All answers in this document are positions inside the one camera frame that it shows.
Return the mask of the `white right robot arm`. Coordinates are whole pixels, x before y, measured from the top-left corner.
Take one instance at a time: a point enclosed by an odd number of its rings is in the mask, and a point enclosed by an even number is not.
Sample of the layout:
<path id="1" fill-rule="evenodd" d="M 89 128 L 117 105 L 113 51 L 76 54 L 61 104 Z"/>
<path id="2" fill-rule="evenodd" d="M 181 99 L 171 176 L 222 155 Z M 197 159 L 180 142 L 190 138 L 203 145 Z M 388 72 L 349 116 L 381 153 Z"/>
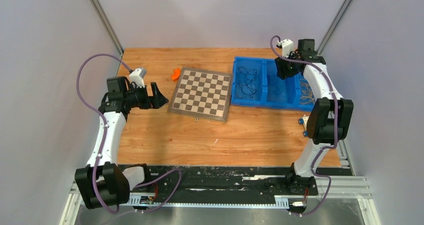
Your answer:
<path id="1" fill-rule="evenodd" d="M 346 138 L 354 104 L 337 91 L 328 74 L 326 60 L 315 50 L 314 39 L 300 39 L 295 46 L 290 39 L 274 35 L 269 43 L 277 56 L 274 60 L 277 76 L 285 80 L 301 74 L 314 97 L 306 123 L 308 143 L 293 164 L 294 174 L 285 180 L 286 189 L 298 194 L 306 186 L 303 177 L 316 176 L 316 166 L 324 155 Z"/>

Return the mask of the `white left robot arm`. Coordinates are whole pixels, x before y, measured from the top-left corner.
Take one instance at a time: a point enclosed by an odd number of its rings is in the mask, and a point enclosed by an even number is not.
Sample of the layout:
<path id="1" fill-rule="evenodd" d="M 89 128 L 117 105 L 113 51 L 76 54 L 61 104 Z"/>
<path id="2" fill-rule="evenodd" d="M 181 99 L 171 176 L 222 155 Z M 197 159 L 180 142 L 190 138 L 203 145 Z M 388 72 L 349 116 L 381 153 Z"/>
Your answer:
<path id="1" fill-rule="evenodd" d="M 151 95 L 146 87 L 137 86 L 125 76 L 108 78 L 106 85 L 107 92 L 99 108 L 95 109 L 99 115 L 99 129 L 93 152 L 85 167 L 78 168 L 74 174 L 82 200 L 89 210 L 125 204 L 134 188 L 140 192 L 152 188 L 153 178 L 146 174 L 146 164 L 120 169 L 118 151 L 131 109 L 160 109 L 169 102 L 156 82 L 150 83 Z"/>

